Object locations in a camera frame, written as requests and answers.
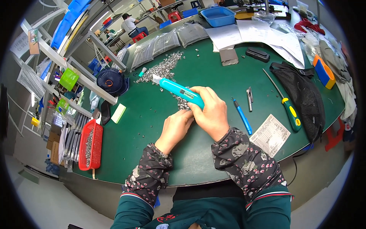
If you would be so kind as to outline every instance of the man in white shirt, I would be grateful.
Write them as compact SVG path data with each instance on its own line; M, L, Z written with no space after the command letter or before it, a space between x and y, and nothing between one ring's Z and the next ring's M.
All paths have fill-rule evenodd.
M135 26L135 23L138 23L139 21L135 18L130 18L130 16L132 15L129 14L122 15L124 22L122 23L121 28L128 33L128 36L134 38L142 32L144 32L146 35L149 35L147 28L146 27L137 28Z

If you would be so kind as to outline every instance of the floral sleeve cover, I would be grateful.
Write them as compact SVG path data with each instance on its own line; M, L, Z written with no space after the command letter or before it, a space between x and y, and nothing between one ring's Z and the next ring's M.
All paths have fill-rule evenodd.
M159 190L167 186L172 163L170 154L165 155L153 143L148 144L143 150L139 165L125 181L127 192L138 194L154 206Z
M286 186L280 165L237 128L230 127L211 148L215 168L228 173L244 191L247 202L264 188L279 184Z

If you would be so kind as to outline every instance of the baseball cap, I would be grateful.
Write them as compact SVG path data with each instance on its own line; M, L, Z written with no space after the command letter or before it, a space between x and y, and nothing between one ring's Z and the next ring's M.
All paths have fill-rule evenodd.
M132 15L129 15L129 14L123 14L122 15L122 18L123 18L123 20L126 20L127 19L127 17L131 17Z

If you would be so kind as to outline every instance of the sign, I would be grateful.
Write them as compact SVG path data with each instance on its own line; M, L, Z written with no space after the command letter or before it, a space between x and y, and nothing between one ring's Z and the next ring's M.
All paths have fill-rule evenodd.
M14 43L10 46L10 51L12 51L18 58L21 58L28 50L28 35L25 32L22 32L22 34L17 37Z
M38 43L38 29L28 31L29 53L31 55L38 55L40 53L40 46Z

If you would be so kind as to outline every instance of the black cable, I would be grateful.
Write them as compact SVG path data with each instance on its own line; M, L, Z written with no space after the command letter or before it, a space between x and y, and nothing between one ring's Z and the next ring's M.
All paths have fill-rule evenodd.
M293 156L292 157L292 160L294 161L294 163L295 163L295 176L294 176L294 178L292 179L292 181L287 185L287 186L290 186L290 184L292 184L292 182L295 180L295 178L296 178L296 175L297 175L297 164L296 164L296 161L295 161L295 158L296 157L300 157L300 156L302 156L302 155L304 155L304 154L306 154L308 151L309 151L309 149L307 149L305 152L303 152L302 154L299 154L299 155L296 155L296 156Z

